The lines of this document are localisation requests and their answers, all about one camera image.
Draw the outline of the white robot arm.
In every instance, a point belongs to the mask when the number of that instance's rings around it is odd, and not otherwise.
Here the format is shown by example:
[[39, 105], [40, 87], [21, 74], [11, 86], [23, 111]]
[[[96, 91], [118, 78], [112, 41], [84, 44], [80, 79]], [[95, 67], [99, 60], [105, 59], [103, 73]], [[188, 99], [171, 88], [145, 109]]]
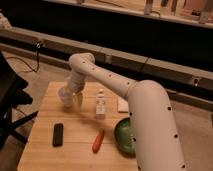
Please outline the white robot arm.
[[128, 102], [138, 171], [187, 171], [166, 90], [152, 80], [136, 81], [94, 64], [91, 53], [69, 58], [71, 90], [90, 76]]

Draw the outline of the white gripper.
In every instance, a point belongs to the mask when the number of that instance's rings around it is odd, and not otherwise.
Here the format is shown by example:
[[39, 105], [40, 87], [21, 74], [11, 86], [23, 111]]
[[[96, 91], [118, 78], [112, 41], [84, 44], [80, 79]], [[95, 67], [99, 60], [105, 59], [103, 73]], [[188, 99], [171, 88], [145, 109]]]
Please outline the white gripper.
[[77, 76], [71, 75], [67, 81], [67, 87], [71, 93], [78, 93], [77, 94], [77, 104], [79, 107], [82, 106], [83, 102], [83, 94], [80, 93], [85, 86], [85, 77], [84, 76]]

